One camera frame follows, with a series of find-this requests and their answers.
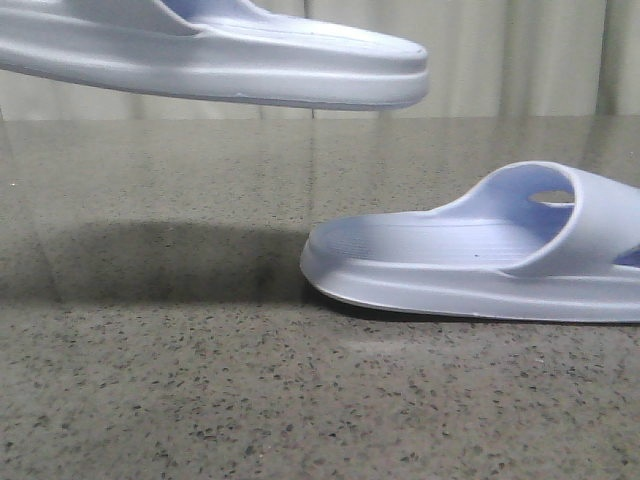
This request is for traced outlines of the white curtain backdrop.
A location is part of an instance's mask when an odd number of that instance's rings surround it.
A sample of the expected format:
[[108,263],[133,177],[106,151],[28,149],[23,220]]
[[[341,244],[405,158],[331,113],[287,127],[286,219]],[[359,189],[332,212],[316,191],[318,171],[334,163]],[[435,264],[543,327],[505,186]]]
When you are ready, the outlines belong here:
[[[635,1],[270,1],[267,8],[403,37],[430,92],[405,118],[635,115]],[[3,72],[6,120],[306,118],[306,109],[141,96]]]

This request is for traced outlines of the light blue slipper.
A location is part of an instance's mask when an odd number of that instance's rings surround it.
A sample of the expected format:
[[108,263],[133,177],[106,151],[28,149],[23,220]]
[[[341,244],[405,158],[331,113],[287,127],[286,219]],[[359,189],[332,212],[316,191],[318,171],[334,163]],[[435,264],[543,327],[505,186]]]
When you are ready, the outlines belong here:
[[250,1],[5,1],[1,66],[164,97],[326,110],[411,106],[428,54]]
[[559,163],[514,163],[429,211],[320,224],[300,267],[320,292],[382,310],[637,322],[639,191]]

